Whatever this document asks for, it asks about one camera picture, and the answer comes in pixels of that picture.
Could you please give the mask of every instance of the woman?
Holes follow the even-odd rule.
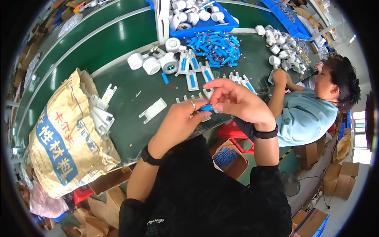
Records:
[[[337,111],[360,100],[359,80],[348,58],[329,58],[316,75],[314,90],[295,85],[282,69],[273,73],[275,88],[268,104],[278,124],[279,146],[300,146],[321,138]],[[285,94],[288,88],[291,93]]]
[[[290,234],[291,207],[279,178],[275,118],[246,87],[225,78],[204,85],[214,87],[214,107],[254,123],[257,167],[250,172],[250,187],[214,168],[203,136],[185,141],[211,115],[195,112],[209,101],[174,104],[133,169],[120,208],[119,236]]]

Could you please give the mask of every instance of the short black hair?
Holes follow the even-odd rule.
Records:
[[[338,108],[349,111],[360,100],[359,80],[355,68],[347,57],[329,57],[325,65],[330,69],[332,83],[340,89]]]

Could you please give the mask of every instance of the ring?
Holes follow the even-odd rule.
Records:
[[[195,103],[193,101],[190,101],[190,102],[193,105],[193,111],[195,112],[196,111],[196,105],[195,105]]]

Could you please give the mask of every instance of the white cylindrical fan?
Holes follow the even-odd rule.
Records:
[[[287,171],[280,173],[280,179],[284,184],[284,192],[287,197],[295,196],[300,191],[300,182],[296,176],[292,175]]]

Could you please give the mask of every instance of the red plastic stool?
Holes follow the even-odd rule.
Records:
[[[237,149],[241,153],[254,154],[254,143],[249,139],[252,144],[250,150],[244,150],[242,147],[236,142],[235,138],[247,139],[247,136],[235,125],[235,122],[232,120],[228,125],[222,125],[220,130],[218,130],[218,135],[220,137],[230,138],[233,145],[237,147]]]
[[[89,196],[94,194],[92,189],[88,185],[84,185],[74,190],[74,202],[75,204],[87,199]]]

